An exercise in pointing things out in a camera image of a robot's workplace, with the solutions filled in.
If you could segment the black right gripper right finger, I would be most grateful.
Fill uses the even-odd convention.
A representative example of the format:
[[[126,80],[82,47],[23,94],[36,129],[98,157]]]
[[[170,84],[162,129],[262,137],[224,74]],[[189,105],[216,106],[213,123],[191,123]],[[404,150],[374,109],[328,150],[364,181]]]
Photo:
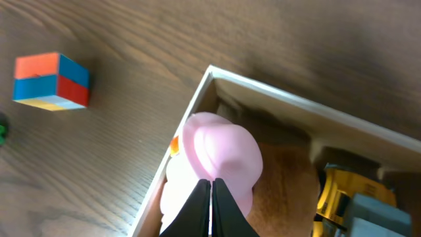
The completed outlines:
[[[212,182],[212,237],[259,237],[221,178]]]

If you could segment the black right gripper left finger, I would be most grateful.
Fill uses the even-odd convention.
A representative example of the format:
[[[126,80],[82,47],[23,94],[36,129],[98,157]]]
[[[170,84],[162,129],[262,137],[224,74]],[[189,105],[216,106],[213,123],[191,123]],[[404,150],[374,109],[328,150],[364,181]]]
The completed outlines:
[[[207,237],[209,235],[211,184],[198,181],[187,201],[160,237]]]

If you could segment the brown plush toy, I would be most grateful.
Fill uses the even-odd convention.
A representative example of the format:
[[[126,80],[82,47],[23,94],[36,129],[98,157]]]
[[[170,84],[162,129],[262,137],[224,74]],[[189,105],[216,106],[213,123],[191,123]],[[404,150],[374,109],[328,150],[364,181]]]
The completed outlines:
[[[263,172],[247,221],[259,236],[310,236],[320,185],[309,150],[265,143],[259,148]]]

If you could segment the pink white duck toy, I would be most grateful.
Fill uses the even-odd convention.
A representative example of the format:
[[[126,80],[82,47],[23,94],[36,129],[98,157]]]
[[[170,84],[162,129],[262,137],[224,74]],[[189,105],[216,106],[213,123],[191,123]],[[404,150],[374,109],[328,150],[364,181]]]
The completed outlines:
[[[200,179],[221,178],[247,216],[253,186],[262,174],[259,146],[244,127],[209,112],[191,115],[170,144],[160,209],[161,230],[170,226]]]

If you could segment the yellow grey toy truck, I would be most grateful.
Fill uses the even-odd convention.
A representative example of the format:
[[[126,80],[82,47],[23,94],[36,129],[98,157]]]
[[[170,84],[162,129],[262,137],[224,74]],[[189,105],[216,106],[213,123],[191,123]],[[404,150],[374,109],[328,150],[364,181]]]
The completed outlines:
[[[352,169],[327,164],[311,237],[412,236],[412,218],[397,206],[392,189]]]

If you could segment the multicolour puzzle cube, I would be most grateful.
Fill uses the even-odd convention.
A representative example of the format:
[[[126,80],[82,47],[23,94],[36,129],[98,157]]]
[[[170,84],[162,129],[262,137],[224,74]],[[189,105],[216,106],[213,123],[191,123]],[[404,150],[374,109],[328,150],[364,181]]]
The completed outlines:
[[[85,109],[89,72],[58,52],[18,57],[12,100],[48,111]]]

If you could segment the green round disc toy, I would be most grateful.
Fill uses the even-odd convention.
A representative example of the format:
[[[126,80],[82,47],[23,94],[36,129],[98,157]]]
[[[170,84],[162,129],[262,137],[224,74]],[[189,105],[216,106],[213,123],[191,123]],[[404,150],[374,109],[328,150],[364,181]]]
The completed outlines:
[[[6,142],[7,134],[9,133],[9,120],[4,113],[1,113],[0,127],[0,146],[3,146]]]

